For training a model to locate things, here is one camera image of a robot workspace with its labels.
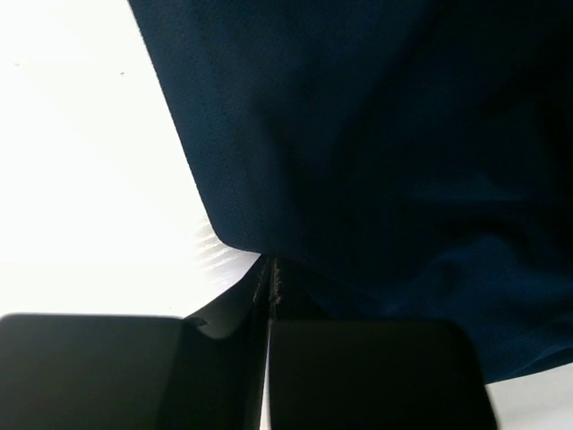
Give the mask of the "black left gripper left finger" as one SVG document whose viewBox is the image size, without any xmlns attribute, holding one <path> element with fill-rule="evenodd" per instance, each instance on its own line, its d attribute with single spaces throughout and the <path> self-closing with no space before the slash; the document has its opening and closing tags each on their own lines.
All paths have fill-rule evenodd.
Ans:
<svg viewBox="0 0 573 430">
<path fill-rule="evenodd" d="M 271 261 L 185 318 L 9 314 L 4 429 L 256 429 Z"/>
</svg>

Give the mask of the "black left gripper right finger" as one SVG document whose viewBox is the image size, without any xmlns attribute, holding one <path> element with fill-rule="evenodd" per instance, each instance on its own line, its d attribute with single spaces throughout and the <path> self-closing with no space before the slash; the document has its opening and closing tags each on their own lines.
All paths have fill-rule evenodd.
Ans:
<svg viewBox="0 0 573 430">
<path fill-rule="evenodd" d="M 441 320 L 335 320 L 308 294 L 323 284 L 277 259 L 268 381 L 274 429 L 493 429 L 469 338 Z"/>
</svg>

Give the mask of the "navy blue shorts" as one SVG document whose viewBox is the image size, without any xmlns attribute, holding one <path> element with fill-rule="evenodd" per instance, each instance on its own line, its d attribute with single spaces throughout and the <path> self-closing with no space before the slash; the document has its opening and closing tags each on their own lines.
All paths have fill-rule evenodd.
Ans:
<svg viewBox="0 0 573 430">
<path fill-rule="evenodd" d="M 569 1 L 134 1 L 218 238 L 340 319 L 572 360 Z"/>
</svg>

